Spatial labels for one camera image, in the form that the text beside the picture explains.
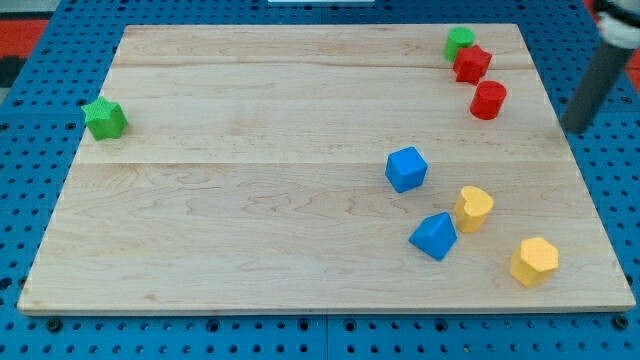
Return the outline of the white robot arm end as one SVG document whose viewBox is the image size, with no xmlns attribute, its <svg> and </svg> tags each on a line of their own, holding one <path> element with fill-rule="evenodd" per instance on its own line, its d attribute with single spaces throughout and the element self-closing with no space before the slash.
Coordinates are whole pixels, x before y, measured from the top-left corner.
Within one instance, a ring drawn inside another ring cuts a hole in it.
<svg viewBox="0 0 640 360">
<path fill-rule="evenodd" d="M 639 0 L 595 0 L 593 10 L 605 42 L 627 50 L 639 47 Z"/>
</svg>

